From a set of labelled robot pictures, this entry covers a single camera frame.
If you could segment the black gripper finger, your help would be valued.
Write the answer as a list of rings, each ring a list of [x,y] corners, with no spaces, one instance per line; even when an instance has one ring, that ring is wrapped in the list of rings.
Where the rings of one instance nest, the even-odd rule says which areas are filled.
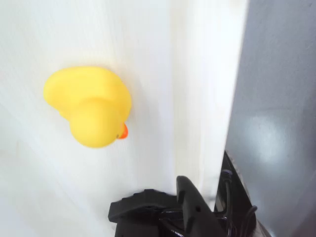
[[[185,234],[189,237],[225,237],[226,233],[191,180],[177,176],[176,187]]]
[[[145,189],[112,202],[108,219],[116,223],[116,237],[182,235],[182,207],[177,196],[154,189]]]

